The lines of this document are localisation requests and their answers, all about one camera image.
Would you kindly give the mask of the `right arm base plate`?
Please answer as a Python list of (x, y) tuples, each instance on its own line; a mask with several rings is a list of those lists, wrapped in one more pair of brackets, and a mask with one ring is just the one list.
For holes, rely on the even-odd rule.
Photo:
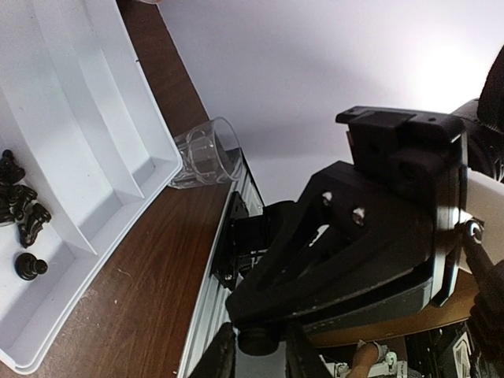
[(294, 205), (289, 200), (276, 202), (263, 213), (251, 215), (241, 194), (232, 193), (211, 265), (211, 274), (222, 286), (235, 290), (239, 278), (245, 277), (271, 246)]

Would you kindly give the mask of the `white plastic compartment tray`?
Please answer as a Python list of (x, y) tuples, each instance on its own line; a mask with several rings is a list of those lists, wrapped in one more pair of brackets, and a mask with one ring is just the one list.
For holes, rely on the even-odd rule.
[(31, 281), (1, 229), (1, 360), (28, 375), (182, 165), (114, 1), (2, 2), (1, 148), (50, 213), (28, 224), (48, 266)]

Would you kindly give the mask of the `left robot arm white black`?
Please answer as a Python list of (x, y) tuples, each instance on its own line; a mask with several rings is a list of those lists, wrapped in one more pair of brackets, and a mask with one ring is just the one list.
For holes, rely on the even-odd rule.
[(503, 364), (503, 58), (457, 111), (355, 106), (353, 161), (314, 173), (265, 255), (226, 301), (239, 349), (287, 344), (291, 376), (325, 376), (309, 334), (441, 306), (464, 262), (479, 291), (469, 327)]

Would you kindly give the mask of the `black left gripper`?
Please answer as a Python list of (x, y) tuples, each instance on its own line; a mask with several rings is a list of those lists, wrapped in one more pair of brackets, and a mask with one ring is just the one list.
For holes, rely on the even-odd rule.
[[(354, 167), (395, 195), (344, 162), (311, 177), (226, 302), (245, 354), (273, 353), (292, 323), (313, 335), (389, 321), (423, 309), (431, 287), (434, 306), (454, 293), (468, 186), (463, 121), (373, 106), (335, 121), (348, 127)], [(421, 269), (428, 259), (433, 282)]]

